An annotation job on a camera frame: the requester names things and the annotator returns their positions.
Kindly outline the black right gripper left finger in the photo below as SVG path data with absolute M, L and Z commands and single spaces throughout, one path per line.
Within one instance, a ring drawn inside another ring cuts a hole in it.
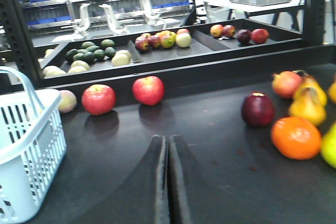
M 168 145 L 165 136 L 154 135 L 152 140 L 159 145 L 159 157 L 155 170 L 154 223 L 170 223 L 167 189 Z

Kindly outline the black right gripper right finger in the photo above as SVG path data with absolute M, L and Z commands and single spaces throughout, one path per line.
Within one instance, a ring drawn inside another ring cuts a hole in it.
M 180 135 L 169 138 L 169 207 L 172 223 L 192 223 L 181 159 L 177 151 Z

